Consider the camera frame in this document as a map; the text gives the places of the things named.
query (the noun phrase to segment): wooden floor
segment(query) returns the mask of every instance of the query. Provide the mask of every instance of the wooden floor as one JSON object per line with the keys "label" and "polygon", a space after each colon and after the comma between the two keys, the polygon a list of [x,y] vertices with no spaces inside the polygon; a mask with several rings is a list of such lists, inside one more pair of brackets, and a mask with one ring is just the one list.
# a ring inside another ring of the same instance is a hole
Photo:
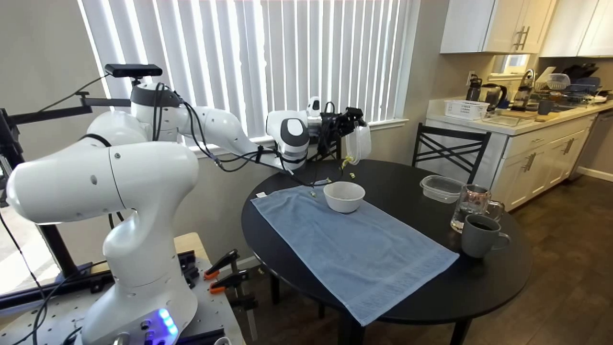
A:
{"label": "wooden floor", "polygon": [[[503,308],[475,318],[467,345],[576,345],[613,343],[613,184],[578,178],[561,184],[513,211],[532,245],[526,289]],[[258,339],[250,341],[245,314],[237,310],[247,343],[300,345],[335,343],[337,316],[318,318],[318,305],[281,285],[281,303],[272,305],[268,276],[250,274],[258,301]],[[442,345],[450,324],[371,324],[369,345]]]}

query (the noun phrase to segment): black table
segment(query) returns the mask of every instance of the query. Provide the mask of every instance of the black table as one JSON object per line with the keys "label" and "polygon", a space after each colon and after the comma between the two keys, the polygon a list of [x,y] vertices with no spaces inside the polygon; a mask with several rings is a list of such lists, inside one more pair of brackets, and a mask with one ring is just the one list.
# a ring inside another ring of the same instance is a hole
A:
{"label": "black table", "polygon": [[[459,251],[459,236],[450,228],[454,205],[423,197],[419,180],[431,172],[408,165],[362,161],[339,172],[337,161],[306,165],[289,174],[273,174],[252,190],[273,192],[300,182],[346,178],[365,188],[365,201],[413,226],[440,245]],[[300,293],[341,310],[339,343],[360,343],[364,330],[346,308],[312,276],[291,247],[268,226],[252,207],[243,205],[241,224],[250,249],[264,264]],[[381,322],[446,324],[455,322],[452,343],[461,343],[471,320],[511,301],[528,280],[528,245],[509,215],[500,218],[511,245],[486,255],[482,261],[461,255],[448,270],[421,285],[415,293],[385,312]]]}

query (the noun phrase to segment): countertop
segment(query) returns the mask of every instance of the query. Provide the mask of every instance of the countertop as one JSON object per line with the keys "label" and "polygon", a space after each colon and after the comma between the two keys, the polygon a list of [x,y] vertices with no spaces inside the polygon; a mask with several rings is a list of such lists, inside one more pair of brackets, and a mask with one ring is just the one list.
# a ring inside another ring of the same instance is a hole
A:
{"label": "countertop", "polygon": [[469,117],[446,117],[444,115],[444,100],[431,100],[427,109],[427,121],[438,121],[477,130],[488,130],[498,132],[505,136],[519,136],[524,132],[540,130],[551,124],[568,123],[574,119],[597,115],[601,111],[613,109],[613,101],[597,103],[597,105],[578,105],[567,111],[553,111],[542,117],[534,119],[519,119],[519,117],[507,117],[507,115],[492,115],[488,119],[469,119]]}

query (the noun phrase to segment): drawer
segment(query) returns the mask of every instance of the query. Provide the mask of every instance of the drawer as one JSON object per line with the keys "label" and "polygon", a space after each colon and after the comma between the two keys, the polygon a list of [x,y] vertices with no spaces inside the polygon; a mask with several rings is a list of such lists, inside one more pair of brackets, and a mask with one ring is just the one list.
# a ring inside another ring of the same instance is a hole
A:
{"label": "drawer", "polygon": [[553,142],[557,138],[568,136],[572,132],[584,130],[591,126],[593,117],[584,117],[570,123],[553,124],[542,130],[526,132],[509,138],[503,157],[511,157],[540,146],[545,146],[547,142]]}

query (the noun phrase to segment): chair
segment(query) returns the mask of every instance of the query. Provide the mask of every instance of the chair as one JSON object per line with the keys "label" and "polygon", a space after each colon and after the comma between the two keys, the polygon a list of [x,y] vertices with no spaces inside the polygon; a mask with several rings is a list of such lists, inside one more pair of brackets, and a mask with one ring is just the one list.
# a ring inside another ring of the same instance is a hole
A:
{"label": "chair", "polygon": [[419,123],[411,165],[446,159],[467,172],[467,184],[475,180],[490,132],[461,132],[425,126]]}

